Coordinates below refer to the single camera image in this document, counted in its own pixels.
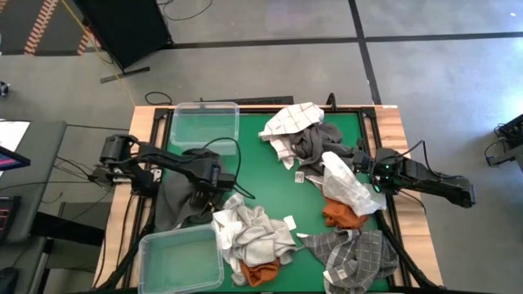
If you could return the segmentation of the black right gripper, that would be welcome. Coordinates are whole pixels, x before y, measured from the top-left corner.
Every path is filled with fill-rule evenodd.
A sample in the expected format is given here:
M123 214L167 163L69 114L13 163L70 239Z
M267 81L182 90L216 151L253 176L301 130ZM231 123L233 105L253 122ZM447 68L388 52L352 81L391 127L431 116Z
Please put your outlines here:
M378 166L378 160L382 155L382 148L376 150L376 154L372 157L370 154L363 151L356 151L353 153L352 161L358 162L353 164L352 171L355 173L364 173L373 176L382 176L382 171Z

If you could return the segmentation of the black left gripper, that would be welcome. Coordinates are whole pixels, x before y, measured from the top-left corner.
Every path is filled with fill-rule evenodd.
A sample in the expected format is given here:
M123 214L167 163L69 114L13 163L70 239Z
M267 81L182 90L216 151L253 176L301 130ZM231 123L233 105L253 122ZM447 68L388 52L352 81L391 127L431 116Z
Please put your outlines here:
M183 152L190 161L185 164L189 171L186 175L189 182L198 190L194 193L194 206L206 207L212 201L212 162L211 152L208 149L188 149Z

